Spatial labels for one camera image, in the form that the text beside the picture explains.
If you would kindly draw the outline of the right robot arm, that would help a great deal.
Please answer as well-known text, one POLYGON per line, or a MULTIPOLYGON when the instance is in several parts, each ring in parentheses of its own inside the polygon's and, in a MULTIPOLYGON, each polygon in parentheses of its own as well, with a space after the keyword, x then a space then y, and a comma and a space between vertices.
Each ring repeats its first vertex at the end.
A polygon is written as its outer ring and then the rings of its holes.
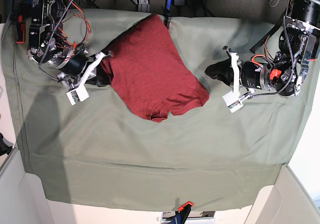
POLYGON ((85 41, 91 33, 90 23, 75 0, 38 0, 31 12, 27 56, 49 78, 62 83, 67 89, 80 84, 106 86, 109 79, 100 67, 90 68, 96 56, 88 55, 85 41), (70 8, 85 25, 81 41, 69 41, 63 24, 70 8))

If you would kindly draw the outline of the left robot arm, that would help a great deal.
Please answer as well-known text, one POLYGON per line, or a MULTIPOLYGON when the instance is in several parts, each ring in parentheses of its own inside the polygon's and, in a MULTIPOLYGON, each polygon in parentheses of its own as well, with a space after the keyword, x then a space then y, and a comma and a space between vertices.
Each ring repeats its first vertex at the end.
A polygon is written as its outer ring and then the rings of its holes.
POLYGON ((257 90, 259 96, 298 96, 320 51, 319 1, 289 0, 274 27, 251 47, 249 61, 225 46, 228 59, 208 66, 205 74, 231 87, 237 101, 256 97, 257 90))

